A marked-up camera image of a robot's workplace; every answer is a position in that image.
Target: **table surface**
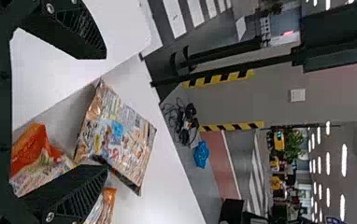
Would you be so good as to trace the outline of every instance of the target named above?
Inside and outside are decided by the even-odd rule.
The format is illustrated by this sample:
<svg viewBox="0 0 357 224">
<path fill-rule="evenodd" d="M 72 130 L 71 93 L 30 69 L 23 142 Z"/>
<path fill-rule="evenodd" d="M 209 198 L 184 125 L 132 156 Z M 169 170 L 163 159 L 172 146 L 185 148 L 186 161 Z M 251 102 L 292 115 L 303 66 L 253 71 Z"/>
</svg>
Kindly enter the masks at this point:
<svg viewBox="0 0 357 224">
<path fill-rule="evenodd" d="M 144 177 L 141 197 L 137 197 L 118 179 L 108 181 L 109 186 L 118 190 L 114 206 L 114 223 L 206 223 L 159 109 L 160 99 L 155 89 L 150 87 L 147 66 L 134 56 L 105 74 L 103 80 L 126 104 L 149 120 L 158 130 Z M 94 85 L 91 84 L 32 121 L 45 123 L 49 140 L 72 156 L 77 133 L 93 97 Z M 24 127 L 16 130 L 13 138 L 16 139 L 23 130 Z"/>
<path fill-rule="evenodd" d="M 150 29 L 137 0 L 84 0 L 107 46 L 105 60 L 76 60 L 18 29 L 10 41 L 12 130 L 138 54 Z"/>
</svg>

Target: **orange snack bag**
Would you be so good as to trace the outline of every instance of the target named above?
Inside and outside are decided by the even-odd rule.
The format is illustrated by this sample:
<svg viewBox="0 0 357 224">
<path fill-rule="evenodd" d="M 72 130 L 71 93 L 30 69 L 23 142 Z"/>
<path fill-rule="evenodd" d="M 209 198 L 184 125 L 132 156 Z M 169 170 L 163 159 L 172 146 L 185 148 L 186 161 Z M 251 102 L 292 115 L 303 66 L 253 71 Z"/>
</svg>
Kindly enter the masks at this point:
<svg viewBox="0 0 357 224">
<path fill-rule="evenodd" d="M 21 197 L 74 167 L 63 152 L 50 144 L 45 125 L 33 123 L 12 147 L 9 183 L 16 196 Z"/>
<path fill-rule="evenodd" d="M 103 189 L 103 212 L 97 220 L 97 224 L 112 224 L 112 215 L 115 203 L 116 189 L 104 188 Z"/>
</svg>

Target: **colorful snack package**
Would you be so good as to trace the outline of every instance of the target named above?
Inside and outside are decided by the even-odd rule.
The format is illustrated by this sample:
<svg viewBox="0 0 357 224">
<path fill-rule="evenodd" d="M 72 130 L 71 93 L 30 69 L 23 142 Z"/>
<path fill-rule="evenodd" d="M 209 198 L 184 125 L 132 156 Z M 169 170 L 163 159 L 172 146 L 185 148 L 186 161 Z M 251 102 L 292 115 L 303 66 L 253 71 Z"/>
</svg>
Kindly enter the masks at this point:
<svg viewBox="0 0 357 224">
<path fill-rule="evenodd" d="M 103 188 L 103 192 L 83 224 L 112 224 L 116 192 L 116 189 Z"/>
<path fill-rule="evenodd" d="M 79 132 L 74 162 L 102 157 L 139 195 L 155 134 L 156 129 L 101 80 Z"/>
<path fill-rule="evenodd" d="M 9 183 L 21 197 L 74 167 L 63 152 L 50 144 L 45 125 L 33 123 L 12 147 Z"/>
<path fill-rule="evenodd" d="M 116 189 L 103 189 L 103 212 L 97 220 L 97 224 L 112 224 Z"/>
</svg>

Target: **yellow and black hazard stripe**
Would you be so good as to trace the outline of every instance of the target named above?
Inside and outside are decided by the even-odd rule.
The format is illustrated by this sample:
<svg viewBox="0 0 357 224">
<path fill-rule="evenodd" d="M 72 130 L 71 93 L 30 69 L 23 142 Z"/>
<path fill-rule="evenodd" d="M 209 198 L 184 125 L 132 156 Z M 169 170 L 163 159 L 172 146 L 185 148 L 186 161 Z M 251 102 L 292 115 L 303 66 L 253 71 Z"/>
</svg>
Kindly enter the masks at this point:
<svg viewBox="0 0 357 224">
<path fill-rule="evenodd" d="M 199 132 L 253 130 L 253 129 L 260 129 L 263 127 L 264 127 L 263 121 L 230 123 L 230 124 L 211 124 L 211 125 L 200 125 Z"/>
<path fill-rule="evenodd" d="M 220 84 L 230 81 L 239 81 L 254 76 L 254 69 L 249 69 L 240 72 L 232 72 L 222 75 L 215 75 L 212 77 L 200 77 L 190 81 L 182 82 L 184 89 L 200 88 L 214 84 Z"/>
</svg>

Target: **potted plant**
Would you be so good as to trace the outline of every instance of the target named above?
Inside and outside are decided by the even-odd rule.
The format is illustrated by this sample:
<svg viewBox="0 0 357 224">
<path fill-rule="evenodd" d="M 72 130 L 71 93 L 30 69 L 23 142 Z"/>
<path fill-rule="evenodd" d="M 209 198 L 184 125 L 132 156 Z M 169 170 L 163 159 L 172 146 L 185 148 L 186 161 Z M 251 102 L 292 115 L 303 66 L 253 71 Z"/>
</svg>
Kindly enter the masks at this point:
<svg viewBox="0 0 357 224">
<path fill-rule="evenodd" d="M 288 129 L 285 132 L 285 144 L 284 148 L 284 157 L 288 163 L 292 163 L 293 160 L 296 160 L 298 156 L 304 155 L 304 151 L 300 148 L 301 144 L 304 142 L 304 136 L 301 132 Z"/>
</svg>

